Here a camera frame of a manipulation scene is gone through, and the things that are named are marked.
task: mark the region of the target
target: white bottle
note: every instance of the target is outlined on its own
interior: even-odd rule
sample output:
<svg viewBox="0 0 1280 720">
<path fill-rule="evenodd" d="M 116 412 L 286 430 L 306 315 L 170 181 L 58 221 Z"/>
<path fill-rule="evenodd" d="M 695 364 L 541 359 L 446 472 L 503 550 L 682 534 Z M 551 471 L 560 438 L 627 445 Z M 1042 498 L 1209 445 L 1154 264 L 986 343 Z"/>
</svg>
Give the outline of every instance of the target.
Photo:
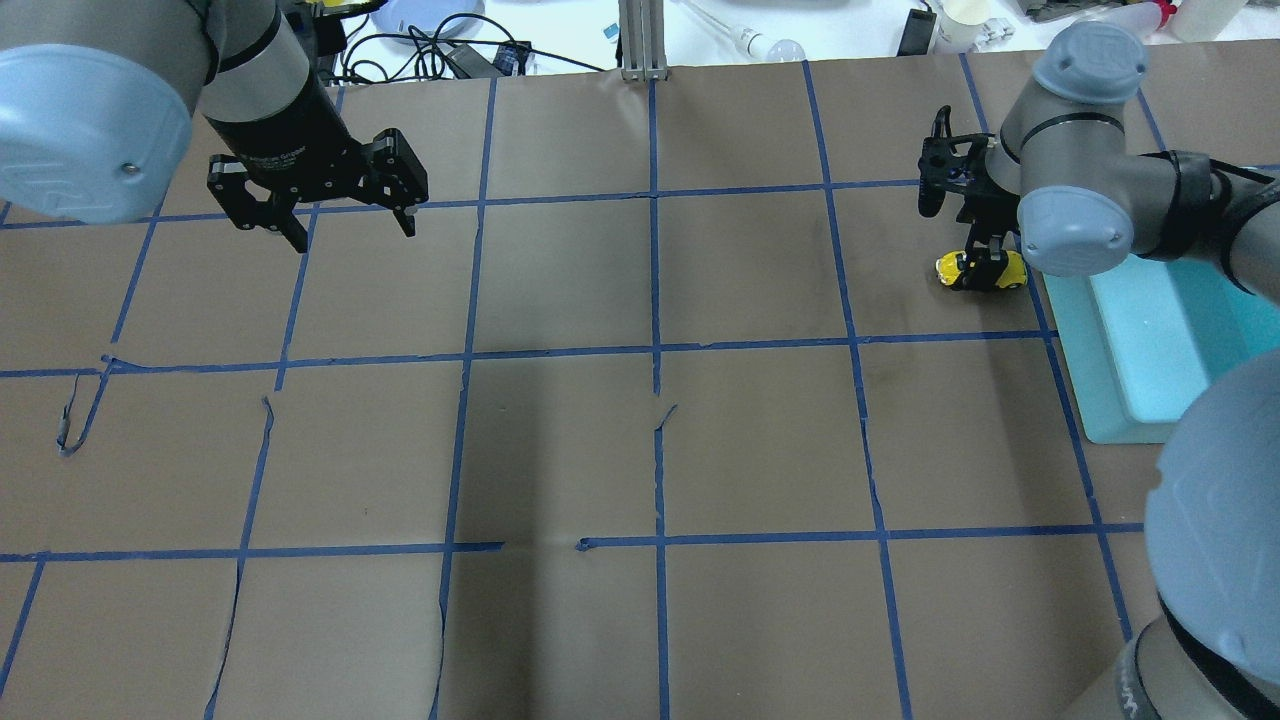
<svg viewBox="0 0 1280 720">
<path fill-rule="evenodd" d="M 1217 37 L 1226 23 L 1248 0 L 1183 0 L 1169 29 L 1183 42 L 1204 42 Z"/>
<path fill-rule="evenodd" d="M 1160 8 L 1158 3 L 1137 3 L 1134 5 L 1111 8 L 1092 18 L 1084 18 L 1080 22 L 1093 20 L 1116 24 L 1138 37 L 1147 37 L 1165 24 L 1165 12 Z"/>
</svg>

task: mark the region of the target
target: black cable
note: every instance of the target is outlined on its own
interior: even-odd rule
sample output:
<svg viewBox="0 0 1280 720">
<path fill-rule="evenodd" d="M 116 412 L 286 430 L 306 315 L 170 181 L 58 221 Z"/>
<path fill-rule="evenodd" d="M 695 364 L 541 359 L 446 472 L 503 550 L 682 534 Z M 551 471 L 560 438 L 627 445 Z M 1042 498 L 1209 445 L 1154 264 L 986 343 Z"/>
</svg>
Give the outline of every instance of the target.
<svg viewBox="0 0 1280 720">
<path fill-rule="evenodd" d="M 512 42 L 516 41 L 516 36 L 511 35 L 511 31 L 508 31 L 507 28 L 504 28 L 500 24 L 498 24 L 498 20 L 494 20 L 492 18 L 486 18 L 486 17 L 481 15 L 480 13 L 453 13 L 452 15 L 449 15 L 449 17 L 444 18 L 443 20 L 440 20 L 440 24 L 435 26 L 435 35 L 433 37 L 435 40 L 439 40 L 440 38 L 440 33 L 444 32 L 444 26 L 447 26 L 451 22 L 453 22 L 456 19 L 460 19 L 460 18 L 475 18 L 477 20 L 486 22 L 486 23 L 492 24 L 493 27 L 498 28 L 499 32 L 502 32 L 503 35 L 506 35 L 507 40 L 509 40 Z"/>
<path fill-rule="evenodd" d="M 494 26 L 503 35 L 506 35 L 508 40 L 506 40 L 506 41 L 499 41 L 499 40 L 465 40 L 465 41 L 463 40 L 458 40 L 458 41 L 443 40 L 442 41 L 439 38 L 439 35 L 444 29 L 444 27 L 448 26 L 448 23 L 451 23 L 451 22 L 453 22 L 456 19 L 461 19 L 461 18 L 476 18 L 476 19 L 484 20 L 484 22 Z M 362 27 L 364 27 L 364 23 L 361 23 L 360 28 L 356 28 L 356 32 L 358 32 Z M 360 40 L 357 40 L 355 44 L 352 44 L 347 49 L 347 53 L 342 58 L 342 74 L 338 76 L 338 74 L 328 73 L 329 74 L 329 79 L 335 81 L 335 82 L 351 82 L 351 83 L 356 83 L 356 85 L 385 85 L 385 83 L 392 83 L 392 82 L 406 82 L 406 81 L 416 81 L 416 79 L 428 79 L 428 81 L 430 81 L 430 79 L 443 79 L 444 78 L 444 70 L 447 69 L 447 63 L 443 61 L 445 53 L 440 47 L 442 45 L 448 45 L 451 47 L 456 47 L 457 45 L 461 45 L 463 42 L 465 44 L 470 44 L 470 45 L 497 45 L 497 46 L 500 46 L 500 45 L 515 45 L 516 44 L 515 36 L 511 35 L 511 32 L 507 31 L 507 28 L 504 28 L 498 22 L 495 22 L 495 20 L 493 20 L 490 18 L 486 18 L 484 15 L 480 15 L 477 13 L 454 13 L 454 14 L 444 18 L 443 20 L 440 20 L 440 24 L 436 26 L 436 28 L 435 28 L 435 33 L 431 33 L 431 35 L 424 32 L 421 28 L 415 27 L 415 26 L 410 26 L 407 29 L 408 29 L 408 32 L 403 32 L 403 33 L 399 33 L 399 32 L 375 32 L 375 33 L 366 35 L 365 37 L 361 37 Z M 384 68 L 381 64 L 375 63 L 372 60 L 357 60 L 356 63 L 351 63 L 349 61 L 351 56 L 356 53 L 356 50 L 361 45 L 364 45 L 365 42 L 369 42 L 370 40 L 378 40 L 378 38 L 408 40 L 408 41 L 413 42 L 413 47 L 415 47 L 413 54 L 394 73 L 388 73 L 387 68 Z M 589 69 L 589 70 L 604 72 L 604 68 L 599 68 L 599 67 L 593 65 L 590 63 L 584 63 L 581 60 L 575 60 L 572 58 L 567 58 L 564 55 L 559 55 L 559 54 L 556 54 L 556 53 L 549 53 L 547 50 L 538 50 L 535 47 L 522 47 L 522 49 L 526 50 L 527 53 L 532 53 L 532 54 L 536 54 L 536 55 L 543 55 L 543 56 L 547 56 L 547 58 L 561 60 L 563 63 L 568 63 L 571 65 L 576 65 L 576 67 L 585 68 L 585 69 Z M 358 72 L 356 72 L 356 69 L 361 64 L 369 64 L 369 65 L 372 65 L 372 67 L 378 68 L 378 70 L 383 74 L 383 79 L 372 79 L 372 78 L 366 78 L 366 77 L 361 76 Z M 415 74 L 408 76 L 408 77 L 399 77 L 401 73 L 403 73 L 411 64 L 413 65 Z"/>
<path fill-rule="evenodd" d="M 365 15 L 365 19 L 361 20 L 358 26 L 356 26 L 356 29 L 347 33 L 347 42 L 346 42 L 347 49 L 342 54 L 342 58 L 339 58 L 339 63 L 342 63 L 343 67 L 347 67 L 347 63 L 351 61 L 351 38 L 356 37 L 357 35 L 360 35 L 360 31 L 365 29 L 365 26 L 369 24 L 369 19 L 370 17 Z"/>
</svg>

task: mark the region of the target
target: cyan plastic bin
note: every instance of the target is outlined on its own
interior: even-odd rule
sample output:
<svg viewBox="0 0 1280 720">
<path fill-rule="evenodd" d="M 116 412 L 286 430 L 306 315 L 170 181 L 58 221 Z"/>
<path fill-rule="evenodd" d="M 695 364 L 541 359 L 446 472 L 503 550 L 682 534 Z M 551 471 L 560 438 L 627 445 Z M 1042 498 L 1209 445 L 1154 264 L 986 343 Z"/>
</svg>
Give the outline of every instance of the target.
<svg viewBox="0 0 1280 720">
<path fill-rule="evenodd" d="M 1097 443 L 1165 442 L 1210 383 L 1280 347 L 1280 310 L 1206 263 L 1130 256 L 1044 284 L 1084 434 Z"/>
</svg>

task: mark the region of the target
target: blue tape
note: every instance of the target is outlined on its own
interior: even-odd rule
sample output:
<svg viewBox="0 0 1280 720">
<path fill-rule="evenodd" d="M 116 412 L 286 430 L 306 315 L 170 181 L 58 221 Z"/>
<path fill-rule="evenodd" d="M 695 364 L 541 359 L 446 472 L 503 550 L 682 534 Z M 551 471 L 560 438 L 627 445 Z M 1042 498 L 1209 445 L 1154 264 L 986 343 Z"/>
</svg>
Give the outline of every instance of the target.
<svg viewBox="0 0 1280 720">
<path fill-rule="evenodd" d="M 1142 523 L 1115 523 L 1102 525 L 1107 534 L 1140 533 Z M 673 544 L 774 544 L 805 542 L 876 542 L 883 537 L 891 541 L 910 539 L 956 539 L 956 538 L 1009 538 L 1009 537 L 1053 537 L 1091 536 L 1098 532 L 1096 525 L 1027 525 L 989 528 L 919 528 L 904 530 L 803 530 L 787 533 L 721 533 L 695 536 L 664 536 L 662 542 Z M 652 547 L 658 543 L 657 536 L 625 536 L 582 538 L 575 548 L 586 552 L 600 547 Z"/>
<path fill-rule="evenodd" d="M 604 347 L 557 347 L 552 350 L 493 350 L 475 352 L 476 360 L 520 360 L 525 357 L 579 357 L 584 355 L 640 355 L 653 352 L 649 345 L 614 345 Z"/>
<path fill-rule="evenodd" d="M 69 378 L 73 375 L 96 375 L 96 368 L 51 368 L 47 370 L 0 370 L 5 378 Z"/>
<path fill-rule="evenodd" d="M 471 395 L 471 363 L 475 352 L 476 306 L 480 302 L 480 260 L 484 256 L 484 215 L 489 197 L 489 158 L 493 151 L 493 109 L 498 99 L 498 81 L 489 81 L 489 105 L 484 122 L 484 151 L 480 156 L 480 197 L 476 202 L 476 240 L 471 254 L 471 295 L 467 300 L 467 334 L 463 345 L 462 389 L 458 392 L 458 421 L 453 432 L 453 468 L 449 471 L 449 509 L 444 523 L 447 546 L 452 546 L 458 528 L 458 495 L 462 486 L 462 451 L 467 427 L 467 400 Z M 435 676 L 430 719 L 440 712 L 440 680 L 444 678 L 444 633 L 449 618 L 449 584 L 453 575 L 453 552 L 445 550 L 440 564 L 440 666 Z"/>
<path fill-rule="evenodd" d="M 84 418 L 84 427 L 81 428 L 79 437 L 74 443 L 68 446 L 67 441 L 70 439 L 70 413 L 72 406 L 76 404 L 76 393 L 81 379 L 81 375 L 76 375 L 74 384 L 72 386 L 72 396 L 63 406 L 63 415 L 58 425 L 58 437 L 54 438 L 54 445 L 58 446 L 59 457 L 70 457 L 72 455 L 76 455 L 76 452 L 83 447 L 84 442 L 88 439 L 88 433 L 93 429 L 93 420 L 97 418 L 97 409 L 102 404 L 102 393 L 106 392 L 106 383 L 111 379 L 113 366 L 114 363 L 108 360 L 106 368 L 104 368 L 101 373 L 93 373 L 97 375 L 97 392 L 93 393 L 93 404 L 88 407 L 88 415 Z"/>
<path fill-rule="evenodd" d="M 822 190 L 822 184 L 762 184 L 755 187 L 708 187 L 687 190 L 654 190 L 658 197 L 716 197 L 721 195 L 763 195 L 773 192 L 806 192 Z"/>
<path fill-rule="evenodd" d="M 835 190 L 859 190 L 865 187 L 915 187 L 920 184 L 916 178 L 896 179 L 896 181 L 851 181 L 851 182 L 833 182 L 831 187 Z"/>
<path fill-rule="evenodd" d="M 239 591 L 244 580 L 244 552 L 248 550 L 248 541 L 253 533 L 253 518 L 257 515 L 257 498 L 262 488 L 262 473 L 266 470 L 266 455 L 271 447 L 271 428 L 275 427 L 275 410 L 271 401 L 262 396 L 262 406 L 266 407 L 266 421 L 262 424 L 262 442 L 257 450 L 257 462 L 253 465 L 253 482 L 250 484 L 248 505 L 244 509 L 244 524 L 241 528 L 241 543 L 236 557 L 236 589 L 232 592 L 232 615 L 227 623 L 227 635 L 223 638 L 223 659 L 218 666 L 218 678 L 214 680 L 214 689 L 209 693 L 209 702 L 205 703 L 205 720 L 214 720 L 214 710 L 218 707 L 218 692 L 223 687 L 223 674 L 227 671 L 227 659 L 230 655 L 232 634 L 236 632 L 236 615 L 239 609 Z"/>
<path fill-rule="evenodd" d="M 902 651 L 902 633 L 897 616 L 897 591 L 893 588 L 893 568 L 888 553 L 888 536 L 884 528 L 884 512 L 881 509 L 876 489 L 876 470 L 872 464 L 870 442 L 867 437 L 867 393 L 863 387 L 861 356 L 858 350 L 858 329 L 854 324 L 854 311 L 849 301 L 849 279 L 845 274 L 845 258 L 840 238 L 840 222 L 836 217 L 836 196 L 831 183 L 831 163 L 827 155 L 827 138 L 822 129 L 822 114 L 818 109 L 818 94 L 813 83 L 809 61 L 800 63 L 804 70 L 805 91 L 809 95 L 809 110 L 813 115 L 814 137 L 818 141 L 818 159 L 822 164 L 822 183 L 827 196 L 827 222 L 831 225 L 831 251 L 836 264 L 836 282 L 840 286 L 840 306 L 845 315 L 845 329 L 849 334 L 849 357 L 854 374 L 854 395 L 858 398 L 858 424 L 863 441 L 863 456 L 867 464 L 867 484 L 872 498 L 872 515 L 876 519 L 876 532 L 879 543 L 881 580 L 884 585 L 884 610 L 888 619 L 890 643 L 893 648 L 893 671 L 897 678 L 899 703 L 902 717 L 911 719 L 911 693 L 908 685 L 906 660 Z"/>
<path fill-rule="evenodd" d="M 705 350 L 769 350 L 777 347 L 829 347 L 849 345 L 844 337 L 814 337 L 796 340 L 740 340 L 723 342 L 677 342 L 663 345 L 663 352 L 701 352 Z"/>
<path fill-rule="evenodd" d="M 671 653 L 667 634 L 667 491 L 666 454 L 663 432 L 678 405 L 672 405 L 662 421 L 653 429 L 653 505 L 657 512 L 654 520 L 654 553 L 657 557 L 658 588 L 658 715 L 671 719 Z"/>
<path fill-rule="evenodd" d="M 227 213 L 192 213 L 188 215 L 160 215 L 156 223 L 196 223 L 201 220 L 225 220 Z"/>
<path fill-rule="evenodd" d="M 90 552 L 35 552 L 0 555 L 0 564 L 119 562 L 124 560 L 237 560 L 239 557 L 365 557 L 378 555 L 435 555 L 443 552 L 498 552 L 502 542 L 443 542 L 397 544 L 338 544 L 314 547 L 211 547 L 192 550 L 102 550 Z"/>
<path fill-rule="evenodd" d="M 982 108 L 982 97 L 978 96 L 978 88 L 973 82 L 973 73 L 969 69 L 969 60 L 961 55 L 960 65 L 964 68 L 965 81 L 969 83 L 969 96 L 973 100 L 973 109 L 978 114 L 978 123 L 982 126 L 982 132 L 989 132 L 987 128 L 987 115 Z M 1138 101 L 1143 106 L 1143 111 L 1147 113 L 1147 119 L 1151 123 L 1151 129 L 1156 135 L 1156 141 L 1164 149 L 1164 141 L 1160 137 L 1160 129 L 1156 127 L 1155 118 L 1151 115 L 1151 109 L 1147 106 L 1147 99 L 1138 92 Z M 1080 442 L 1079 429 L 1075 427 L 1075 416 L 1071 413 L 1071 400 L 1068 396 L 1066 380 L 1062 377 L 1062 369 L 1057 361 L 1057 351 L 1053 348 L 1053 337 L 1056 333 L 1050 331 L 1048 318 L 1044 314 L 1044 305 L 1041 301 L 1038 283 L 1036 277 L 1032 275 L 1027 283 L 1028 290 L 1032 296 L 1032 306 L 1036 310 L 1036 323 L 1039 327 L 1041 340 L 1044 342 L 1044 354 L 1048 357 L 1050 372 L 1053 374 L 1053 384 L 1057 388 L 1059 404 L 1062 409 L 1062 416 L 1066 421 L 1066 430 L 1071 438 L 1071 450 L 1075 454 L 1075 464 L 1079 468 L 1080 484 L 1084 489 L 1084 498 L 1089 505 L 1089 516 L 1093 520 L 1093 532 L 1098 538 L 1098 550 L 1102 552 L 1102 565 L 1107 574 L 1107 583 L 1111 585 L 1111 600 L 1115 602 L 1116 618 L 1120 620 L 1120 633 L 1124 635 L 1125 642 L 1133 638 L 1133 629 L 1129 625 L 1129 612 L 1125 609 L 1124 592 L 1120 588 L 1120 579 L 1116 574 L 1115 559 L 1111 556 L 1111 544 L 1107 542 L 1107 533 L 1102 523 L 1102 512 L 1098 509 L 1098 500 L 1093 495 L 1093 479 L 1089 475 L 1089 465 L 1084 457 L 1084 446 Z"/>
<path fill-rule="evenodd" d="M 1043 337 L 1056 338 L 1057 331 L 984 331 L 975 333 L 920 333 L 900 336 L 858 336 L 854 342 L 858 345 L 878 343 L 905 343 L 905 342 L 969 342 L 982 340 L 1041 340 Z M 741 340 L 718 342 L 673 342 L 663 343 L 662 352 L 700 352 L 717 350 L 769 350 L 785 347 L 832 347 L 847 345 L 849 340 L 842 337 L 810 337 L 791 340 Z M 472 360 L 521 360 L 529 357 L 580 357 L 594 355 L 648 355 L 653 352 L 652 345 L 609 345 L 595 347 L 554 347 L 547 350 L 492 350 L 484 352 L 440 352 L 435 355 L 372 355 L 362 357 L 302 357 L 289 359 L 285 365 L 294 368 L 329 368 L 338 365 L 399 365 L 408 363 L 457 363 L 466 357 Z M 165 373 L 255 373 L 278 370 L 280 363 L 227 363 L 212 365 L 141 365 L 129 363 L 114 356 L 105 356 L 113 361 L 111 373 L 116 375 L 142 375 Z M 95 368 L 49 368 L 29 370 L 0 370 L 0 379 L 5 378 L 51 378 L 97 374 Z"/>
<path fill-rule="evenodd" d="M 1147 118 L 1147 126 L 1151 128 L 1151 135 L 1156 138 L 1156 147 L 1161 151 L 1169 150 L 1165 146 L 1165 135 L 1160 132 L 1160 124 L 1156 123 L 1156 114 L 1151 111 L 1151 104 L 1147 102 L 1147 94 L 1138 91 L 1138 105 L 1142 106 L 1142 114 Z"/>
<path fill-rule="evenodd" d="M 120 302 L 120 314 L 115 318 L 115 328 L 111 331 L 111 345 L 120 341 L 120 333 L 124 332 L 124 319 L 129 314 L 129 306 L 133 305 L 133 293 L 138 290 L 138 279 L 142 277 L 142 265 L 147 260 L 147 250 L 151 247 L 151 238 L 156 233 L 156 218 L 160 217 L 160 209 L 164 208 L 164 200 L 156 205 L 156 209 L 151 211 L 151 219 L 147 222 L 147 234 L 142 238 L 142 247 L 138 250 L 138 259 L 133 263 L 133 274 L 129 275 L 129 287 L 124 291 L 124 301 Z"/>
<path fill-rule="evenodd" d="M 109 357 L 111 373 L 116 375 L 157 375 L 166 373 L 255 373 L 275 370 L 279 363 L 229 363 L 225 365 L 140 365 Z"/>
<path fill-rule="evenodd" d="M 653 393 L 662 395 L 662 247 L 658 234 L 658 81 L 649 81 L 649 329 Z"/>
<path fill-rule="evenodd" d="M 31 582 L 27 583 L 27 596 L 22 601 L 22 611 L 18 612 L 18 623 L 13 628 L 13 637 L 9 638 L 9 650 L 4 655 L 4 665 L 0 666 L 0 697 L 4 697 L 4 687 L 9 683 L 13 659 L 18 655 L 18 644 L 22 643 L 22 632 L 27 628 L 27 619 L 31 618 L 31 605 L 36 601 L 36 589 L 40 587 L 40 578 L 44 574 L 45 561 L 41 559 L 36 561 L 36 568 L 31 571 Z"/>
<path fill-rule="evenodd" d="M 639 200 L 649 197 L 646 192 L 600 192 L 593 195 L 549 195 L 545 197 L 494 197 L 485 200 L 486 205 L 547 205 L 556 202 L 599 202 L 608 200 Z"/>
<path fill-rule="evenodd" d="M 79 220 L 41 220 L 35 223 L 9 223 L 0 229 L 5 231 L 33 231 L 41 228 L 78 228 L 83 227 L 84 223 Z"/>
<path fill-rule="evenodd" d="M 442 352 L 439 355 L 381 355 L 371 357 L 308 357 L 289 360 L 289 368 L 330 368 L 334 365 L 402 365 L 407 363 L 454 363 L 462 360 L 462 352 Z"/>
<path fill-rule="evenodd" d="M 289 300 L 289 316 L 284 322 L 284 341 L 280 343 L 280 364 L 275 370 L 275 392 L 284 389 L 284 373 L 289 366 L 289 345 L 293 343 L 293 328 L 298 322 L 298 304 L 302 302 L 302 286 L 307 279 L 307 265 L 311 263 L 311 247 L 315 243 L 316 237 L 316 219 L 320 217 L 316 214 L 316 209 L 320 206 L 319 202 L 311 206 L 311 222 L 307 223 L 307 252 L 302 254 L 298 260 L 298 275 L 293 282 L 293 296 Z"/>
<path fill-rule="evenodd" d="M 1057 337 L 1057 331 L 1048 331 Z M 858 336 L 859 345 L 892 345 L 902 342 L 970 342 L 982 340 L 1043 340 L 1042 331 L 982 331 L 975 333 L 920 333 Z"/>
<path fill-rule="evenodd" d="M 1093 519 L 1094 532 L 1098 537 L 1098 550 L 1102 552 L 1102 566 L 1107 574 L 1107 584 L 1111 587 L 1111 600 L 1116 607 L 1116 618 L 1120 620 L 1120 634 L 1125 642 L 1133 639 L 1133 626 L 1129 623 L 1129 610 L 1125 606 L 1124 591 L 1120 587 L 1120 577 L 1116 573 L 1115 557 L 1111 555 L 1111 543 L 1107 541 L 1105 525 L 1102 523 L 1102 510 L 1093 491 L 1093 477 L 1089 473 L 1089 464 L 1084 457 L 1084 443 L 1080 441 L 1080 430 L 1075 424 L 1075 415 L 1071 413 L 1071 400 L 1066 391 L 1066 379 L 1059 364 L 1057 350 L 1048 338 L 1048 323 L 1044 315 L 1044 306 L 1041 302 L 1038 284 L 1034 277 L 1028 278 L 1027 287 L 1032 293 L 1032 305 L 1036 307 L 1036 319 L 1041 329 L 1046 331 L 1044 354 L 1048 356 L 1050 370 L 1053 374 L 1053 386 L 1057 388 L 1057 400 L 1062 407 L 1062 416 L 1066 421 L 1066 432 L 1071 437 L 1071 451 L 1075 454 L 1075 464 L 1080 473 L 1080 484 L 1084 489 L 1084 498 L 1089 505 L 1089 516 Z"/>
</svg>

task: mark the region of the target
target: gray robot joint cap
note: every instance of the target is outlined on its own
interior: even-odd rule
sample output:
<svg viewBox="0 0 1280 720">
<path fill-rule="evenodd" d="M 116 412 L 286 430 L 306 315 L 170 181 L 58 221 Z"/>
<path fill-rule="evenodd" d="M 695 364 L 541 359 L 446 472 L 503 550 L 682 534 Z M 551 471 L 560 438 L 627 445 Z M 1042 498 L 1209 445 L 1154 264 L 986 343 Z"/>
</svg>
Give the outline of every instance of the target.
<svg viewBox="0 0 1280 720">
<path fill-rule="evenodd" d="M 1032 70 L 1044 90 L 1087 105 L 1117 105 L 1138 94 L 1148 55 L 1128 29 L 1076 23 L 1057 33 Z"/>
</svg>

